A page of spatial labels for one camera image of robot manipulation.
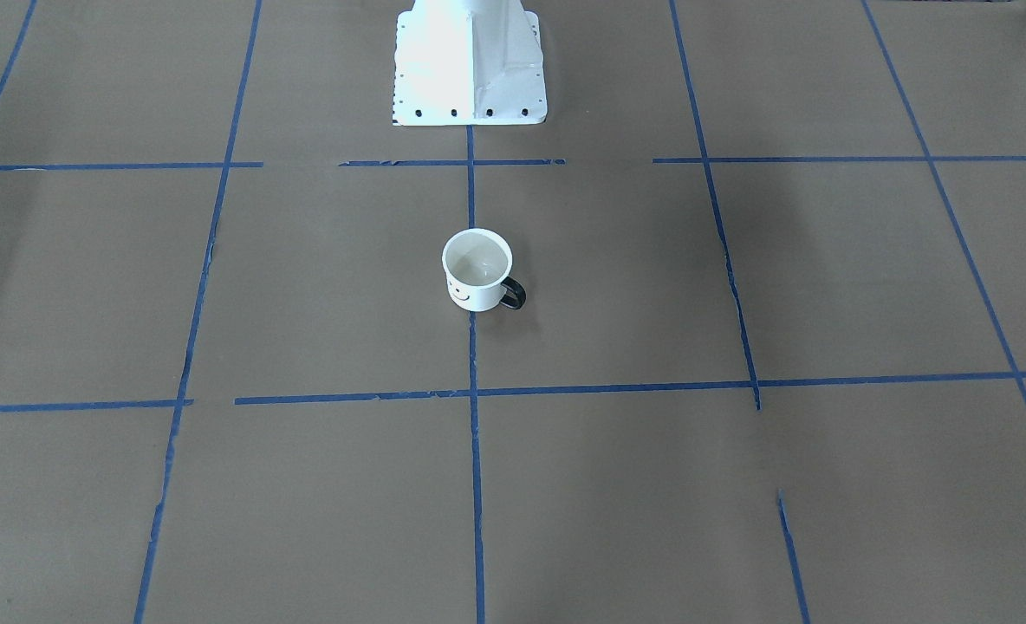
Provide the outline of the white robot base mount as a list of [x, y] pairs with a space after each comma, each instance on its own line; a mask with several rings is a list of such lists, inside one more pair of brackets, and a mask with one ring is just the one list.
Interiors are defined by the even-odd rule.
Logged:
[[415, 1], [397, 15], [395, 35], [395, 126], [548, 118], [541, 24], [521, 1]]

